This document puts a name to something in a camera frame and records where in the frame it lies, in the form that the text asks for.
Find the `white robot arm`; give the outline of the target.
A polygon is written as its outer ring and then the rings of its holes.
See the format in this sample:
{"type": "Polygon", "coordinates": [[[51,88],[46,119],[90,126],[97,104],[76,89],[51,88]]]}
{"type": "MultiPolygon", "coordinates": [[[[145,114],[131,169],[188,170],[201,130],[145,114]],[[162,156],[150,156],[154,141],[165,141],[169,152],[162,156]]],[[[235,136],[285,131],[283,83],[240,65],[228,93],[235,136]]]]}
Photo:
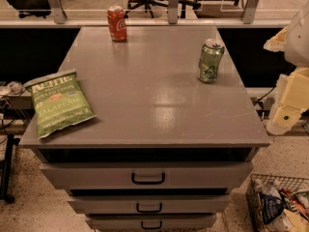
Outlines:
{"type": "Polygon", "coordinates": [[[277,95],[270,109],[267,131],[281,135],[289,131],[309,109],[309,2],[292,22],[267,40],[264,49],[282,51],[285,60],[295,65],[289,74],[280,74],[277,95]]]}

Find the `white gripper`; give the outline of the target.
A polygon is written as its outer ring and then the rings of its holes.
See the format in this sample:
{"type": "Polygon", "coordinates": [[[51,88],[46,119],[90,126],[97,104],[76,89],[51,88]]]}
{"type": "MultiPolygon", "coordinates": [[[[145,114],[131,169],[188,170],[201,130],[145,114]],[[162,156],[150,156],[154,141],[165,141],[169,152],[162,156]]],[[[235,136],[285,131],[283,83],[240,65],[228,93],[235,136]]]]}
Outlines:
{"type": "MultiPolygon", "coordinates": [[[[288,27],[281,29],[264,44],[272,52],[285,50],[288,27]]],[[[267,121],[267,131],[282,135],[290,131],[303,112],[309,109],[309,68],[298,67],[290,75],[281,74],[276,83],[277,95],[267,121]]]]}

